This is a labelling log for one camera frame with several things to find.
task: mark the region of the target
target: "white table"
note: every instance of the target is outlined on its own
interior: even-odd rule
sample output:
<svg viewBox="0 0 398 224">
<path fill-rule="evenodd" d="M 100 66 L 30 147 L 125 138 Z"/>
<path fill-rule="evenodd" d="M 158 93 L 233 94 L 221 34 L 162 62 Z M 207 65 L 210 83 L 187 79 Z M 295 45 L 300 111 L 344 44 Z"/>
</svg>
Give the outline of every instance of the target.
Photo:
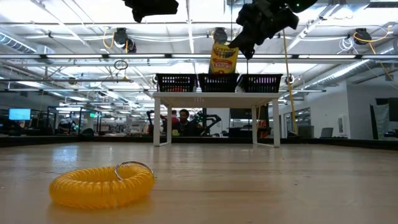
<svg viewBox="0 0 398 224">
<path fill-rule="evenodd" d="M 167 107 L 170 118 L 172 108 L 251 108 L 252 138 L 257 143 L 256 108 L 272 102 L 274 112 L 274 147 L 280 146 L 278 93 L 154 93 L 155 125 L 154 146 L 163 146 L 172 142 L 172 120 L 167 119 L 167 142 L 160 143 L 160 105 Z"/>
</svg>

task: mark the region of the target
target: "table leg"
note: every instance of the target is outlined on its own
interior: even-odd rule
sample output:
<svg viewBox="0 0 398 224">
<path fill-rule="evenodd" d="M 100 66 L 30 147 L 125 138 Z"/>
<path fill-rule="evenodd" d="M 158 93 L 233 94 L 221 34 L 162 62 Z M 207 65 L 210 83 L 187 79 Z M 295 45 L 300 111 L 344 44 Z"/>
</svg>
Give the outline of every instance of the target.
<svg viewBox="0 0 398 224">
<path fill-rule="evenodd" d="M 160 98 L 155 98 L 154 146 L 160 146 Z"/>
<path fill-rule="evenodd" d="M 172 142 L 172 105 L 167 107 L 167 144 Z"/>
<path fill-rule="evenodd" d="M 251 108 L 251 129 L 253 144 L 257 144 L 257 111 L 255 106 Z"/>
<path fill-rule="evenodd" d="M 272 100 L 272 111 L 274 117 L 274 147 L 280 147 L 280 125 L 279 125 L 279 102 Z"/>
</svg>

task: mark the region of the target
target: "man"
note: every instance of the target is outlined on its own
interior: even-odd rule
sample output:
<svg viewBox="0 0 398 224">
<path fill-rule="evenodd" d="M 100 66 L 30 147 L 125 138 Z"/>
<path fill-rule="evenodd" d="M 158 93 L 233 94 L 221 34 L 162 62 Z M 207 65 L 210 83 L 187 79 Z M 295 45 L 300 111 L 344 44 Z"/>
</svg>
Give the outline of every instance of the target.
<svg viewBox="0 0 398 224">
<path fill-rule="evenodd" d="M 198 136 L 203 127 L 198 124 L 195 125 L 188 120 L 189 111 L 186 109 L 180 110 L 180 127 L 179 133 L 181 136 Z"/>
<path fill-rule="evenodd" d="M 180 120 L 177 118 L 177 111 L 172 110 L 172 124 L 173 126 L 177 125 L 180 122 Z"/>
</svg>

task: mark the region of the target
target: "wooden floor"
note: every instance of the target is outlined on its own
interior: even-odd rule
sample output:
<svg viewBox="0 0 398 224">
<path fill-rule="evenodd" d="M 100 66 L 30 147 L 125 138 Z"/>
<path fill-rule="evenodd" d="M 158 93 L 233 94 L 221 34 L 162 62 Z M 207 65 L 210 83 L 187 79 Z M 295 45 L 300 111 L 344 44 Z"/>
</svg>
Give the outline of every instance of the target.
<svg viewBox="0 0 398 224">
<path fill-rule="evenodd" d="M 74 169 L 141 161 L 157 182 L 126 208 L 48 195 Z M 76 143 L 0 148 L 0 223 L 398 223 L 398 152 L 334 146 Z"/>
</svg>

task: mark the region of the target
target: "black basket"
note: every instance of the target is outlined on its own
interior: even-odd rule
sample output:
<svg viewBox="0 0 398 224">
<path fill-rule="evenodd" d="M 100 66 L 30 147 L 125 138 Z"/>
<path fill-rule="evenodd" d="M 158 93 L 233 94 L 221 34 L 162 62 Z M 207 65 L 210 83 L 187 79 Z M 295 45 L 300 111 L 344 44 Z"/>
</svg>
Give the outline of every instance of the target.
<svg viewBox="0 0 398 224">
<path fill-rule="evenodd" d="M 198 80 L 196 74 L 156 74 L 157 91 L 196 92 Z"/>
<path fill-rule="evenodd" d="M 282 74 L 241 75 L 238 88 L 245 93 L 277 93 L 281 78 Z"/>
<path fill-rule="evenodd" d="M 199 74 L 198 77 L 204 93 L 234 93 L 239 74 Z"/>
</svg>

